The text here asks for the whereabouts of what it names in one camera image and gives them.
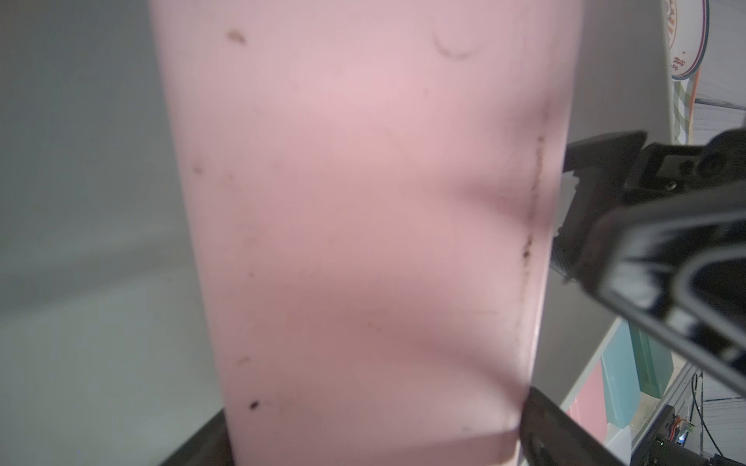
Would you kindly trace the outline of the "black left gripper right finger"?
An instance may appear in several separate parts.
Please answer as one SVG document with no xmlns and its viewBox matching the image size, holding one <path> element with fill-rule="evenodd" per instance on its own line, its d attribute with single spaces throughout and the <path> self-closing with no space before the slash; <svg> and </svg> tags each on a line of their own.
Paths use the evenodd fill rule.
<svg viewBox="0 0 746 466">
<path fill-rule="evenodd" d="M 533 386 L 522 411 L 520 441 L 530 466 L 623 466 L 623 462 Z"/>
</svg>

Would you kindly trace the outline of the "translucent pink pencil case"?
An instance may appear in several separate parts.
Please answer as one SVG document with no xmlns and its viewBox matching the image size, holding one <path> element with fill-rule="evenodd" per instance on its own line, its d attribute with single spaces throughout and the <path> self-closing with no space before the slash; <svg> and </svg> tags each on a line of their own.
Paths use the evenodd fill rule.
<svg viewBox="0 0 746 466">
<path fill-rule="evenodd" d="M 608 420 L 600 361 L 588 376 L 566 413 L 594 440 L 604 443 L 608 432 Z"/>
</svg>

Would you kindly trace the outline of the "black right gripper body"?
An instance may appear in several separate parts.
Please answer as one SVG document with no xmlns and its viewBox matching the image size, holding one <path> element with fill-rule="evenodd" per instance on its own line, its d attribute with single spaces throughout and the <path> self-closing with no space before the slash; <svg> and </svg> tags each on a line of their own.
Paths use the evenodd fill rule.
<svg viewBox="0 0 746 466">
<path fill-rule="evenodd" d="M 645 147 L 626 180 L 626 202 L 716 188 L 745 180 L 745 130 L 720 133 L 704 146 L 659 143 Z"/>
</svg>

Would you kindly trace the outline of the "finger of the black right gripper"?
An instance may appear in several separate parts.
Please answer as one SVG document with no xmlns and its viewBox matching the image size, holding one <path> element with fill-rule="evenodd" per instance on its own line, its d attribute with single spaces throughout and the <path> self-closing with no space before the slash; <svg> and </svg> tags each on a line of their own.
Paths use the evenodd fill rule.
<svg viewBox="0 0 746 466">
<path fill-rule="evenodd" d="M 745 184 L 619 208 L 576 265 L 584 291 L 745 392 Z"/>
<path fill-rule="evenodd" d="M 563 172 L 577 179 L 569 209 L 553 239 L 550 267 L 574 280 L 586 239 L 596 221 L 621 203 L 627 176 L 640 155 L 645 131 L 614 132 L 569 144 Z"/>
</svg>

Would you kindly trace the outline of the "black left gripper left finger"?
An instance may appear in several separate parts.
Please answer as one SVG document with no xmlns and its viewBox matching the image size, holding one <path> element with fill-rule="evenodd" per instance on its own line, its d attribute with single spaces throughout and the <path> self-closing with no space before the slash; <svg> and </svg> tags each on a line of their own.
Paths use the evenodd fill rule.
<svg viewBox="0 0 746 466">
<path fill-rule="evenodd" d="M 225 412 L 219 411 L 161 466 L 233 466 Z"/>
</svg>

